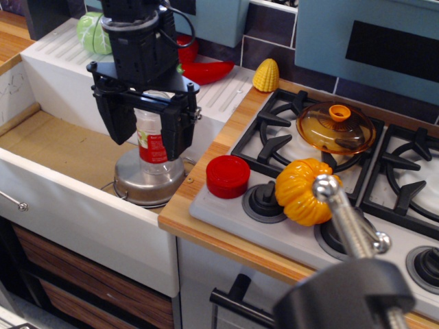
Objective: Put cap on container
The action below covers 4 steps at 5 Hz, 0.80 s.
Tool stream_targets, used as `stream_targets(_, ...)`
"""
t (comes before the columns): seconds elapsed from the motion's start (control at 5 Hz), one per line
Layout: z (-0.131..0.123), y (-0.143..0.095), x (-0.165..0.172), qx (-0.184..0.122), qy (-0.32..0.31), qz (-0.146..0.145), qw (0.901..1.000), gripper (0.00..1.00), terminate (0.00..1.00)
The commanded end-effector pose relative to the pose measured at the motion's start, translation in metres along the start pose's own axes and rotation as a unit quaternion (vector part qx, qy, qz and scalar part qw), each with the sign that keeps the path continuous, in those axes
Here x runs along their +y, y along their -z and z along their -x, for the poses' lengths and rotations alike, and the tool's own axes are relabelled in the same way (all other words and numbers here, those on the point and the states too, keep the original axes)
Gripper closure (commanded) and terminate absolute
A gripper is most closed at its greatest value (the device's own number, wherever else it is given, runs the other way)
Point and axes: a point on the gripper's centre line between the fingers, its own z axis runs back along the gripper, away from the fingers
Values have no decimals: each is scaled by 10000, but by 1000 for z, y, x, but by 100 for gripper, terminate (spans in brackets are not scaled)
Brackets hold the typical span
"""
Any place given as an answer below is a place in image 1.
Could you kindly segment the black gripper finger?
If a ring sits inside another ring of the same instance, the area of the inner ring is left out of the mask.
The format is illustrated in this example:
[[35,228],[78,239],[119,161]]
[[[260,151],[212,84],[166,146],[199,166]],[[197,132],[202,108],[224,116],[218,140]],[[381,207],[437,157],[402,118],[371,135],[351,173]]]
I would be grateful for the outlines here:
[[93,87],[99,114],[111,139],[118,145],[125,143],[136,130],[134,109],[125,103],[122,93]]
[[161,135],[168,161],[191,146],[195,124],[202,118],[195,93],[175,95],[161,113]]

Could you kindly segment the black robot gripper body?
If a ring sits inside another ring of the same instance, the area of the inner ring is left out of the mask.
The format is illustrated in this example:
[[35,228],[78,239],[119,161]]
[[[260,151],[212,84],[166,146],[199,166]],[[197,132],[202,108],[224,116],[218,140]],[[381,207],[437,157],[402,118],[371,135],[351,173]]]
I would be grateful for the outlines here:
[[91,62],[94,86],[122,93],[133,109],[159,114],[175,95],[197,93],[195,82],[178,72],[177,10],[104,10],[103,30],[112,62]]

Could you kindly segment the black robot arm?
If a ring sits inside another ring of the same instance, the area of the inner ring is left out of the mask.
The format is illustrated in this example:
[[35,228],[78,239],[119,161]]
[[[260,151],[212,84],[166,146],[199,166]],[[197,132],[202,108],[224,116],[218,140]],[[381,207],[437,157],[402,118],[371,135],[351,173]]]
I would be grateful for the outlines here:
[[178,72],[174,14],[168,1],[102,1],[101,25],[112,62],[91,62],[93,96],[110,137],[126,142],[136,130],[135,110],[158,114],[168,160],[191,146],[200,119],[200,87]]

